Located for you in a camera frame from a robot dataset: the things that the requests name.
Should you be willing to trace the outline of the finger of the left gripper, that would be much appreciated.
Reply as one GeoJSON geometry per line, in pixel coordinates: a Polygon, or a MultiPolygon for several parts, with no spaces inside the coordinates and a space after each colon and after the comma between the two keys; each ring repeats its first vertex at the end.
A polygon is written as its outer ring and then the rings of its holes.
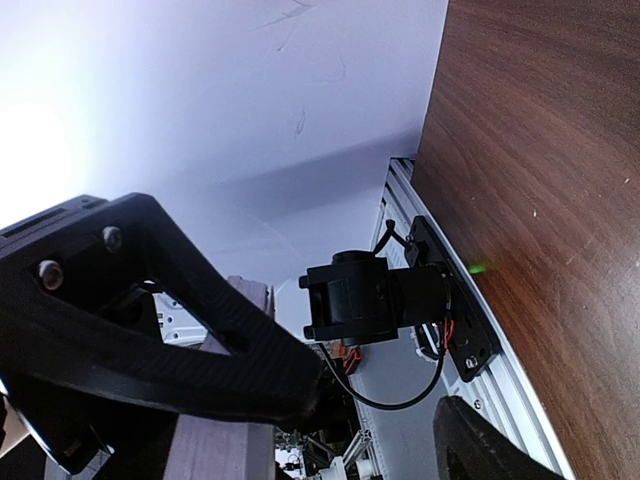
{"type": "Polygon", "coordinates": [[[1,232],[1,391],[68,473],[134,457],[231,388],[257,423],[297,427],[321,369],[149,195],[83,195],[1,232]]]}

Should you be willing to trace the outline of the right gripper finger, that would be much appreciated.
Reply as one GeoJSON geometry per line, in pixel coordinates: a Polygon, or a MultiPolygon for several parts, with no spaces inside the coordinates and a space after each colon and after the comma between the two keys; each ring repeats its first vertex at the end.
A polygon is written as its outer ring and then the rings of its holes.
{"type": "Polygon", "coordinates": [[[518,449],[459,396],[441,398],[433,419],[441,479],[548,480],[561,476],[518,449]]]}

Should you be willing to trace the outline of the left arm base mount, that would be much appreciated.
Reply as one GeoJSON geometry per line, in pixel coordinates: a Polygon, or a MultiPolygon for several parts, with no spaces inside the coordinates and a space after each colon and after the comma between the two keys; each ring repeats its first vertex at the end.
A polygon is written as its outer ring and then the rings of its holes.
{"type": "Polygon", "coordinates": [[[408,238],[389,222],[371,251],[335,254],[313,267],[299,286],[310,299],[308,340],[340,340],[347,347],[397,338],[402,328],[451,327],[445,342],[464,382],[501,351],[500,341],[462,271],[427,219],[412,221],[408,238]]]}

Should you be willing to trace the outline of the red-backed card deck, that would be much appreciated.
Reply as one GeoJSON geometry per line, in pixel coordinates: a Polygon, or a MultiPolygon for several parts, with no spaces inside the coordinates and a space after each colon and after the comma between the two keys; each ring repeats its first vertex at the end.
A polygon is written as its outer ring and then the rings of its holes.
{"type": "Polygon", "coordinates": [[[273,479],[274,429],[257,423],[244,397],[218,391],[202,414],[179,416],[165,479],[273,479]]]}

